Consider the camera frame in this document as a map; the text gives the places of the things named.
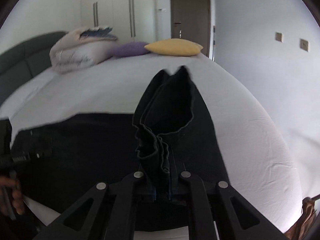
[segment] person's hand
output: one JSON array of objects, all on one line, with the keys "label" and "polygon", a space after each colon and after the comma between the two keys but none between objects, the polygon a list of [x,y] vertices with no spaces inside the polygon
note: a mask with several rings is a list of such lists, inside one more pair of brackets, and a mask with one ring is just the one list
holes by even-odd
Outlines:
[{"label": "person's hand", "polygon": [[25,212],[25,208],[20,182],[18,180],[10,179],[5,176],[0,176],[0,212],[5,216],[8,216],[8,208],[5,203],[5,196],[2,187],[12,188],[12,206],[16,209],[19,215],[23,215]]}]

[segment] light switch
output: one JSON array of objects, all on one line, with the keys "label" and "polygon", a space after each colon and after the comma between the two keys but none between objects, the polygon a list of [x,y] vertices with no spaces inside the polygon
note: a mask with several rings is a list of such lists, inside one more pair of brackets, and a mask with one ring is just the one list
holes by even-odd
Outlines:
[{"label": "light switch", "polygon": [[309,52],[309,41],[300,39],[300,48]]},{"label": "light switch", "polygon": [[276,41],[283,42],[283,34],[282,33],[276,33]]}]

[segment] wardrobe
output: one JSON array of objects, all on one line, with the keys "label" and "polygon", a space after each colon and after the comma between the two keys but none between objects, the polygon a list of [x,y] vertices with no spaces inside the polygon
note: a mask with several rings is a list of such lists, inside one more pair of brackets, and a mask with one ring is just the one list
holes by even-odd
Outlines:
[{"label": "wardrobe", "polygon": [[120,43],[156,40],[155,0],[81,0],[82,25],[110,26]]}]

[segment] headboard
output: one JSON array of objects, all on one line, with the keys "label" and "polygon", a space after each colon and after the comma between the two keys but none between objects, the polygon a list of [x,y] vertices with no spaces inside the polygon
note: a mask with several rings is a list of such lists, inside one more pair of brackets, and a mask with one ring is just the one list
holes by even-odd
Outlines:
[{"label": "headboard", "polygon": [[65,32],[24,41],[0,55],[0,105],[21,85],[51,66],[49,52]]}]

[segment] wardrobe handle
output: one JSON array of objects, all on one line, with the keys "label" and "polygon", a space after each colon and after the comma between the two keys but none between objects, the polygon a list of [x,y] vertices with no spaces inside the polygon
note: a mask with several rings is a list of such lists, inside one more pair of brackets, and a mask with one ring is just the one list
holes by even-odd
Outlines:
[{"label": "wardrobe handle", "polygon": [[132,11],[131,11],[131,0],[129,0],[129,16],[130,16],[130,31],[131,31],[131,37],[133,37],[132,35]]},{"label": "wardrobe handle", "polygon": [[96,3],[93,3],[93,22],[94,22],[94,26],[97,26],[96,23]]},{"label": "wardrobe handle", "polygon": [[134,0],[132,0],[132,20],[133,20],[133,35],[136,36],[136,20],[134,13]]},{"label": "wardrobe handle", "polygon": [[96,23],[97,27],[99,26],[99,18],[98,18],[98,2],[96,2]]}]

